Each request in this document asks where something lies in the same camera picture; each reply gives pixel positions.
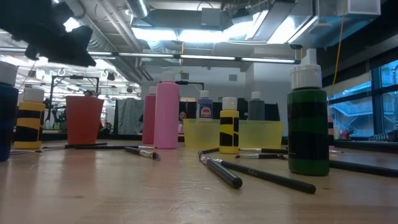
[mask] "black paintbrush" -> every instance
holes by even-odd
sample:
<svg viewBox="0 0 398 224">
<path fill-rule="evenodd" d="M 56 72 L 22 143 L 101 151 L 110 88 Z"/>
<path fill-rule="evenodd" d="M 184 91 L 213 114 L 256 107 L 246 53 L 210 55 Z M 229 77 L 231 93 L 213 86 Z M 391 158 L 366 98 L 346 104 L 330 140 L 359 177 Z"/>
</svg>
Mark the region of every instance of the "black paintbrush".
<svg viewBox="0 0 398 224">
<path fill-rule="evenodd" d="M 302 182 L 299 180 L 290 179 L 287 177 L 282 177 L 282 176 L 279 176 L 276 174 L 271 174 L 271 173 L 264 172 L 261 170 L 256 170 L 256 169 L 253 169 L 250 167 L 241 166 L 239 164 L 234 164 L 232 162 L 222 161 L 221 159 L 215 159 L 215 161 L 219 162 L 225 168 L 232 169 L 232 170 L 235 170 L 238 172 L 242 172 L 247 175 L 252 175 L 254 177 L 257 177 L 257 178 L 260 178 L 263 180 L 268 180 L 273 183 L 283 185 L 283 186 L 289 187 L 291 189 L 299 190 L 301 192 L 305 192 L 308 194 L 314 194 L 315 191 L 317 190 L 317 188 L 314 185 L 306 183 L 306 182 Z"/>
</svg>

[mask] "fluorescent light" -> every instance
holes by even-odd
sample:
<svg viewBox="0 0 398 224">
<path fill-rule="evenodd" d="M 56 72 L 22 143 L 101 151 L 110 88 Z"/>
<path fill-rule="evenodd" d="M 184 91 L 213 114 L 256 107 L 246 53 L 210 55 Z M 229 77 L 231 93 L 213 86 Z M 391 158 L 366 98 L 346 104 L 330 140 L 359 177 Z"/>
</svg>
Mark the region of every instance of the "fluorescent light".
<svg viewBox="0 0 398 224">
<path fill-rule="evenodd" d="M 67 30 L 67 32 L 70 32 L 74 28 L 81 26 L 80 23 L 74 18 L 69 18 L 63 25 L 65 26 L 65 29 Z"/>
<path fill-rule="evenodd" d="M 184 42 L 220 43 L 228 39 L 225 38 L 222 31 L 183 30 L 179 40 Z"/>
<path fill-rule="evenodd" d="M 268 10 L 264 10 L 262 12 L 258 12 L 253 15 L 253 20 L 255 22 L 254 22 L 254 25 L 251 28 L 251 30 L 246 35 L 246 40 L 249 40 L 249 39 L 251 40 L 254 37 L 256 32 L 259 30 L 262 22 L 264 22 L 264 19 L 266 18 L 267 14 L 268 14 Z"/>
<path fill-rule="evenodd" d="M 112 56 L 112 52 L 88 52 L 91 56 Z"/>
<path fill-rule="evenodd" d="M 276 58 L 242 58 L 243 62 L 268 62 L 268 63 L 296 63 L 296 60 L 276 59 Z"/>
<path fill-rule="evenodd" d="M 119 53 L 119 55 L 127 57 L 174 58 L 172 54 Z"/>
<path fill-rule="evenodd" d="M 308 22 L 303 28 L 301 28 L 292 38 L 290 38 L 287 42 L 292 43 L 295 41 L 298 37 L 300 37 L 315 21 L 318 20 L 318 16 L 314 16 L 310 22 Z"/>
<path fill-rule="evenodd" d="M 292 35 L 294 35 L 294 20 L 288 16 L 285 21 L 278 27 L 272 37 L 267 41 L 268 44 L 284 44 Z"/>
<path fill-rule="evenodd" d="M 131 28 L 137 39 L 141 40 L 177 40 L 174 30 Z"/>
<path fill-rule="evenodd" d="M 181 55 L 181 58 L 187 58 L 187 59 L 209 59 L 209 60 L 235 60 L 235 57 L 207 56 L 207 55 Z"/>
</svg>

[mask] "black stripe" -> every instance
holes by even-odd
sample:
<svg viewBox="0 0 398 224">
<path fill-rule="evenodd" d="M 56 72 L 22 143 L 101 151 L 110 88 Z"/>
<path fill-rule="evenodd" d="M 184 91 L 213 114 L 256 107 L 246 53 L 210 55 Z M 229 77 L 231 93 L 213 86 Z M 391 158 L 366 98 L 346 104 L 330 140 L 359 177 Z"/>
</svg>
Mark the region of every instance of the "black stripe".
<svg viewBox="0 0 398 224">
<path fill-rule="evenodd" d="M 232 135 L 220 133 L 220 146 L 232 146 Z"/>
<path fill-rule="evenodd" d="M 44 125 L 44 111 L 42 111 L 42 114 L 40 115 L 40 125 Z"/>
<path fill-rule="evenodd" d="M 239 132 L 239 118 L 234 118 L 234 132 Z"/>
<path fill-rule="evenodd" d="M 220 118 L 220 124 L 233 124 L 232 118 Z"/>
<path fill-rule="evenodd" d="M 40 111 L 31 111 L 31 110 L 19 110 L 18 118 L 39 118 L 40 119 L 41 112 Z"/>
<path fill-rule="evenodd" d="M 295 159 L 329 159 L 328 136 L 316 133 L 290 132 L 289 157 Z"/>
<path fill-rule="evenodd" d="M 239 135 L 234 133 L 234 146 L 239 146 Z"/>
<path fill-rule="evenodd" d="M 326 103 L 323 102 L 291 103 L 288 105 L 288 112 L 290 119 L 328 116 Z"/>
<path fill-rule="evenodd" d="M 39 130 L 17 126 L 14 141 L 36 142 L 39 136 Z"/>
</svg>

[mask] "paint bottle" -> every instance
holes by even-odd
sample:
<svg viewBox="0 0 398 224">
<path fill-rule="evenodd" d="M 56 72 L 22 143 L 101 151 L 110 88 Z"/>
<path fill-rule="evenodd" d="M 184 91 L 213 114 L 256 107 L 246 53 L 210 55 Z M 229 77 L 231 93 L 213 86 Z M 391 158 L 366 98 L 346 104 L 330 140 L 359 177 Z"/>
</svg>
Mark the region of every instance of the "paint bottle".
<svg viewBox="0 0 398 224">
<path fill-rule="evenodd" d="M 220 112 L 220 153 L 239 153 L 239 111 L 237 108 L 237 98 L 223 98 L 223 110 Z"/>
<path fill-rule="evenodd" d="M 249 120 L 264 121 L 265 119 L 266 113 L 264 101 L 261 100 L 261 92 L 252 92 L 251 101 L 249 102 Z"/>
<path fill-rule="evenodd" d="M 175 149 L 178 143 L 180 87 L 173 72 L 163 72 L 163 82 L 156 86 L 154 146 Z"/>
<path fill-rule="evenodd" d="M 156 86 L 149 87 L 149 95 L 144 102 L 144 124 L 142 125 L 142 143 L 153 144 L 155 134 Z"/>
<path fill-rule="evenodd" d="M 44 90 L 25 89 L 23 102 L 19 104 L 14 148 L 38 149 L 42 146 L 45 105 Z"/>
<path fill-rule="evenodd" d="M 289 169 L 303 175 L 329 173 L 326 92 L 319 65 L 291 70 L 292 92 L 287 96 Z"/>
<path fill-rule="evenodd" d="M 0 61 L 0 162 L 8 160 L 17 118 L 18 90 L 14 88 L 18 67 Z"/>
<path fill-rule="evenodd" d="M 197 118 L 213 119 L 213 100 L 209 99 L 209 91 L 202 90 L 197 104 Z"/>
<path fill-rule="evenodd" d="M 335 150 L 335 130 L 333 129 L 333 118 L 331 108 L 328 106 L 328 145 L 329 150 Z"/>
</svg>

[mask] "blue paint bottle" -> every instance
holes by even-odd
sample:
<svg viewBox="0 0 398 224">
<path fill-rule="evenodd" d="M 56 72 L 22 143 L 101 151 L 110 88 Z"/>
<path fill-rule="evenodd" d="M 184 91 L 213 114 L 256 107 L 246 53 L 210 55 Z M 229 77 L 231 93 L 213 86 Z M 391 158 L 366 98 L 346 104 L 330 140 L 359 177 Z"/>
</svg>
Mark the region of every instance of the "blue paint bottle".
<svg viewBox="0 0 398 224">
<path fill-rule="evenodd" d="M 18 90 L 14 88 L 18 67 L 0 62 L 0 162 L 7 161 L 17 116 Z"/>
<path fill-rule="evenodd" d="M 197 104 L 197 118 L 213 119 L 213 100 L 209 99 L 209 91 L 202 90 Z"/>
</svg>

